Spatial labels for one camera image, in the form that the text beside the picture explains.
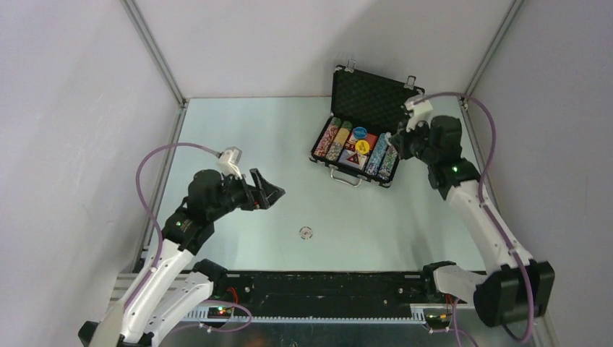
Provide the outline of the blue playing card deck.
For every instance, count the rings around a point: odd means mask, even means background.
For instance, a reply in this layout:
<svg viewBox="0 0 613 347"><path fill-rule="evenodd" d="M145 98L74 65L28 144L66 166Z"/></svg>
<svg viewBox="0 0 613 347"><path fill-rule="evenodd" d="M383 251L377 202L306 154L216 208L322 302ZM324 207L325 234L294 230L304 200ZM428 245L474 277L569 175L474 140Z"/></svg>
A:
<svg viewBox="0 0 613 347"><path fill-rule="evenodd" d="M347 150L347 149L343 150L343 152L340 154L340 157L338 159L339 163L355 168L360 171L364 170L364 167L367 161L368 161L367 155L363 155L359 152L355 152L355 151Z"/></svg>

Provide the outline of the white poker chip front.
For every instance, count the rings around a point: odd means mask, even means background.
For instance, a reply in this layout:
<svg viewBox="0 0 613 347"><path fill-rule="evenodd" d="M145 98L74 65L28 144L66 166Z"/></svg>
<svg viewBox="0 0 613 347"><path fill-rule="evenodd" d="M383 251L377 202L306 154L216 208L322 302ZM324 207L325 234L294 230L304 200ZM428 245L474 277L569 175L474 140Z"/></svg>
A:
<svg viewBox="0 0 613 347"><path fill-rule="evenodd" d="M303 240L309 240L313 236L313 230L308 226L303 226L299 230L299 237Z"/></svg>

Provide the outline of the yellow big blind button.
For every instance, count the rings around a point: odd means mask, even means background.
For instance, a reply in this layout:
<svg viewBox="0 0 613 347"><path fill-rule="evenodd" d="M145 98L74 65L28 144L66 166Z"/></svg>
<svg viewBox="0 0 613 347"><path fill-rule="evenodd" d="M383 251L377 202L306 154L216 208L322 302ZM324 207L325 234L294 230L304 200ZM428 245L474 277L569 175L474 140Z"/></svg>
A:
<svg viewBox="0 0 613 347"><path fill-rule="evenodd" d="M358 153L360 153L362 155L367 155L369 153L370 149L371 149L371 146L370 146L370 144L366 140L359 140L355 144L356 152L358 152Z"/></svg>

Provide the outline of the all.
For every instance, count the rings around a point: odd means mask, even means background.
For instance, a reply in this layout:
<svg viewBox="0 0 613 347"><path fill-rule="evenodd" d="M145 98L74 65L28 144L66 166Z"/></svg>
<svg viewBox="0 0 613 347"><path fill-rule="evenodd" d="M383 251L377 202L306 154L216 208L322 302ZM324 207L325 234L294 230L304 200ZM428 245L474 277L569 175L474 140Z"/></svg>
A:
<svg viewBox="0 0 613 347"><path fill-rule="evenodd" d="M340 162L344 165L351 166L354 168L362 169L362 159L361 155L357 152L344 150L340 157Z"/></svg>

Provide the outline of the black poker set case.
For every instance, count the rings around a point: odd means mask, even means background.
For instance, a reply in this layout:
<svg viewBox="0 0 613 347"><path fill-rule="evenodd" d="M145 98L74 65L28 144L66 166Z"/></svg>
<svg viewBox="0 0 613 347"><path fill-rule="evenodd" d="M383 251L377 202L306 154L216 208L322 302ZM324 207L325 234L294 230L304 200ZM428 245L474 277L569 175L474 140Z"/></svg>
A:
<svg viewBox="0 0 613 347"><path fill-rule="evenodd" d="M353 129L364 127L368 133L375 134L378 138L382 133L394 132L404 117L401 109L403 103L409 98L421 97L425 94L424 88L416 86L415 81L416 77L413 75L401 82L364 72L356 69L352 60L345 65L337 65L333 72L330 115L312 146L309 160L329 168L331 178L336 181L339 180L337 176L339 173L355 178L356 182L352 184L353 187L358 187L364 181L384 188L390 187L398 167L398 158L391 177L385 180L377 174L368 175L364 170L360 171L339 163L338 159L327 160L325 156L319 157L313 152L332 117L339 118L341 123L351 122Z"/></svg>

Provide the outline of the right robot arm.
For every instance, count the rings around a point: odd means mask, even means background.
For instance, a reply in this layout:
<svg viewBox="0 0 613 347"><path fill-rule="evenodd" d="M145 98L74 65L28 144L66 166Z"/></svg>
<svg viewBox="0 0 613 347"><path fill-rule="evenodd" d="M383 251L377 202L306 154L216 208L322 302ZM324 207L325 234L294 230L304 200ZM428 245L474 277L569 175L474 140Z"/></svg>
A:
<svg viewBox="0 0 613 347"><path fill-rule="evenodd" d="M256 317L409 318L447 295L489 327L546 311L554 270L513 236L469 158L456 100L279 98L249 149L261 200L228 281Z"/></svg>

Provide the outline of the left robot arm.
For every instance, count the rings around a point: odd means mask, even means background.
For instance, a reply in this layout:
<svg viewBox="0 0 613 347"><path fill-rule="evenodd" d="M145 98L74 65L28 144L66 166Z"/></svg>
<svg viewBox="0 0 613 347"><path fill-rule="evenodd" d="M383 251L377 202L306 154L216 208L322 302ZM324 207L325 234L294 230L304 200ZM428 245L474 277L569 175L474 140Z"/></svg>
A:
<svg viewBox="0 0 613 347"><path fill-rule="evenodd" d="M179 321L201 302L220 301L228 292L227 269L197 262L184 284L166 298L176 276L214 234L214 223L240 209L267 210L286 192L256 169L248 184L238 163L242 151L228 147L214 155L218 170L198 171L175 212L158 229L158 245L125 294L100 322L87 321L78 332L84 346L158 346Z"/></svg>

